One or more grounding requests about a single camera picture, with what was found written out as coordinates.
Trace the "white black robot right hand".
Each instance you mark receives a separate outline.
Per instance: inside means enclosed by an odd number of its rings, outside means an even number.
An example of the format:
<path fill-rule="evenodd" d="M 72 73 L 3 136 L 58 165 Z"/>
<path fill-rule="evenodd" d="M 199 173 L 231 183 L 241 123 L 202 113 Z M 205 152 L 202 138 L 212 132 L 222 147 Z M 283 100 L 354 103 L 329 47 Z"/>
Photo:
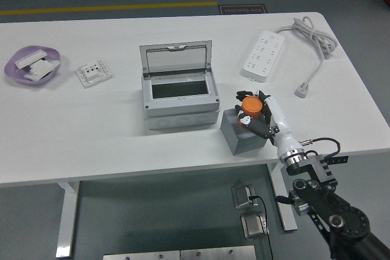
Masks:
<path fill-rule="evenodd" d="M 303 160 L 303 146 L 291 134 L 276 99 L 260 90 L 256 92 L 238 91 L 236 98 L 241 105 L 236 105 L 237 121 L 242 128 L 269 139 L 277 148 L 277 156 L 287 166 Z"/>

